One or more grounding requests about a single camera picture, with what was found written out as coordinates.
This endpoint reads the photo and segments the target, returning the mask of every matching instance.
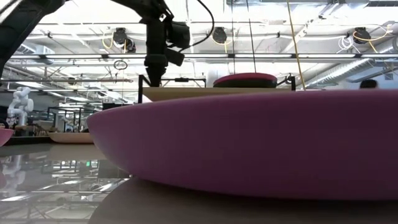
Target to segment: ceiling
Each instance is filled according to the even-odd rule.
[[[286,3],[267,3],[261,5],[234,6],[233,9],[223,1],[203,0],[215,17],[215,26],[224,27],[228,45],[215,43],[211,38],[204,43],[187,49],[191,54],[278,54],[295,53],[292,42],[289,14]],[[207,11],[196,1],[166,1],[173,12],[174,21],[184,21],[190,26],[192,38],[195,42],[204,38],[211,29],[211,18]],[[299,53],[328,53],[339,54],[356,53],[354,48],[341,50],[339,41],[347,34],[352,34],[355,27],[366,27],[373,38],[386,34],[386,24],[389,32],[385,37],[373,43],[375,45],[387,41],[398,32],[395,21],[398,20],[398,7],[365,7],[366,4],[292,4],[292,22],[297,38]],[[109,0],[71,0],[57,12],[44,17],[40,24],[24,42],[25,46],[36,49],[38,45],[46,46],[55,54],[120,54],[123,50],[115,46],[110,49],[104,46],[111,44],[112,34],[117,27],[126,28],[128,36],[135,42],[137,53],[146,53],[146,27],[139,24],[140,17],[132,10]],[[371,50],[368,44],[353,44],[360,52]],[[98,60],[56,60],[47,68],[47,74],[53,73],[51,78],[63,79],[75,77],[77,79],[128,78],[132,82],[101,83],[102,88],[137,89],[138,74],[145,74],[143,60],[128,60],[129,66],[124,72],[118,72],[108,63]],[[32,60],[12,60],[9,63],[22,70],[44,77],[45,64]],[[74,63],[95,64],[95,66],[72,66]],[[164,78],[206,77],[209,69],[215,65],[225,64],[222,69],[228,73],[264,72],[284,78],[288,74],[298,75],[299,69],[294,61],[280,62],[262,61],[256,64],[250,60],[225,60],[220,62],[208,58],[206,60],[190,60],[181,67],[169,65]],[[336,63],[322,61],[301,63],[304,79],[311,79],[315,75],[329,69]],[[174,83],[167,86],[198,87],[196,83]],[[63,86],[62,88],[87,88],[87,85]],[[124,97],[134,101],[136,93],[124,93]]]

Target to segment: white robot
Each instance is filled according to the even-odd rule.
[[[19,118],[18,125],[25,126],[27,122],[27,113],[33,111],[34,103],[32,99],[29,99],[28,94],[30,93],[29,87],[18,87],[17,91],[14,92],[14,99],[12,103],[8,107],[7,114],[8,119],[7,122],[9,126],[14,125],[16,122],[16,115]]]

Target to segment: pink bowl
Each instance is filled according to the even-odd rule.
[[[397,200],[398,91],[228,95],[88,118],[95,145],[154,182],[256,197]]]
[[[11,129],[0,129],[0,147],[3,146],[14,134],[14,130]]]

